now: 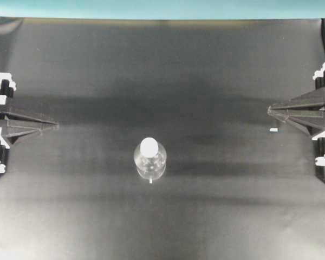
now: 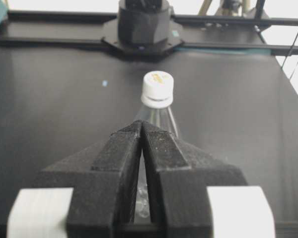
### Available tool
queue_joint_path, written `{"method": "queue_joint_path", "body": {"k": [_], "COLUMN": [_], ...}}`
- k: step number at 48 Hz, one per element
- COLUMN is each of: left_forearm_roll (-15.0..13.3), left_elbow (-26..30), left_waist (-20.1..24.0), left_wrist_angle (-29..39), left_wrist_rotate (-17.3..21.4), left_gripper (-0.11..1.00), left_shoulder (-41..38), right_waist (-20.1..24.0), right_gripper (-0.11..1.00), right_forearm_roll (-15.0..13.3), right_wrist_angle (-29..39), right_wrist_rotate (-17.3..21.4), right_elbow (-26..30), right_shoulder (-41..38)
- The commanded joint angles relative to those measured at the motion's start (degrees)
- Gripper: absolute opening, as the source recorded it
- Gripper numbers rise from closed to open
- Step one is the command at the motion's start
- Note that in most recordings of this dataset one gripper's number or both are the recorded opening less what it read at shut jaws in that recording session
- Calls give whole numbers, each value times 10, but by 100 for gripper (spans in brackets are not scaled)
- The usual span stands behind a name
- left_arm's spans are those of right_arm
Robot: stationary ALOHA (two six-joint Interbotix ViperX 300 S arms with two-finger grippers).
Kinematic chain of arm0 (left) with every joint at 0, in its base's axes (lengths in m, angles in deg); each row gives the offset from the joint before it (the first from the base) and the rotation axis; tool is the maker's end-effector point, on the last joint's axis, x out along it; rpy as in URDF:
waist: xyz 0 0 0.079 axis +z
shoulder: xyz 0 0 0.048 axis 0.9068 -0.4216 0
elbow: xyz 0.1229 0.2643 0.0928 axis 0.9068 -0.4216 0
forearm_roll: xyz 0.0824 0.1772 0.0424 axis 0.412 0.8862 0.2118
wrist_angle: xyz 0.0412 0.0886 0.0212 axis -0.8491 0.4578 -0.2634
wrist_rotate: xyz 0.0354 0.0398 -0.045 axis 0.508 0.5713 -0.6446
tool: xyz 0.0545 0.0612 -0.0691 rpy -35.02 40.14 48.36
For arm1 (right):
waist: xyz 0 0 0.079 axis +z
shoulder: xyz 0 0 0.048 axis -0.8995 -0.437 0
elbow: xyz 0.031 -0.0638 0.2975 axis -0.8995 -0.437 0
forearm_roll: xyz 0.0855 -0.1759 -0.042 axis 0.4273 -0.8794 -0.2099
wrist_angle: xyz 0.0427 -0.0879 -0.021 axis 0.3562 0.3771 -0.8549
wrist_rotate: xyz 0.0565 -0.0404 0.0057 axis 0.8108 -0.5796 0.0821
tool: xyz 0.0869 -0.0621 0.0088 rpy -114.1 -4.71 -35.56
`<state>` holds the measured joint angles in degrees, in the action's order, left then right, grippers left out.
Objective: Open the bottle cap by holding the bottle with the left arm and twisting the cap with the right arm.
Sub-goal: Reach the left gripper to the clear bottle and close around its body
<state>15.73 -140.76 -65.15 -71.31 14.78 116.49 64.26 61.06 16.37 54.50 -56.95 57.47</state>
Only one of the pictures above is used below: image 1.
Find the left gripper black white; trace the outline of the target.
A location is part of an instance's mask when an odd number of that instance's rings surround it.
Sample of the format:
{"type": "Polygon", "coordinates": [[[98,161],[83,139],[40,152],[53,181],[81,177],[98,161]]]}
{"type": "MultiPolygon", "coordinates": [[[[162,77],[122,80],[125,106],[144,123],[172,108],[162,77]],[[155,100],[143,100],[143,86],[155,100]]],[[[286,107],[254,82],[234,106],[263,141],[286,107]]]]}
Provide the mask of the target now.
{"type": "Polygon", "coordinates": [[[52,118],[31,105],[12,98],[15,91],[16,82],[12,75],[0,73],[0,173],[6,172],[9,151],[14,143],[59,127],[52,118]]]}

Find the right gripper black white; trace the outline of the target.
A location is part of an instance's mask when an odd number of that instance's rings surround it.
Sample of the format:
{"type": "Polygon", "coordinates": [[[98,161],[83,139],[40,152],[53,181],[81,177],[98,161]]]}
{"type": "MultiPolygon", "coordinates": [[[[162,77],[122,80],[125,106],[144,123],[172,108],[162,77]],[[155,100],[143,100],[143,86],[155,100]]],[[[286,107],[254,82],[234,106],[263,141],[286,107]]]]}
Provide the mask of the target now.
{"type": "Polygon", "coordinates": [[[313,137],[318,148],[315,164],[323,168],[321,176],[325,180],[325,63],[320,70],[315,72],[314,80],[316,90],[289,101],[273,104],[269,106],[268,111],[271,117],[290,124],[313,137]]]}

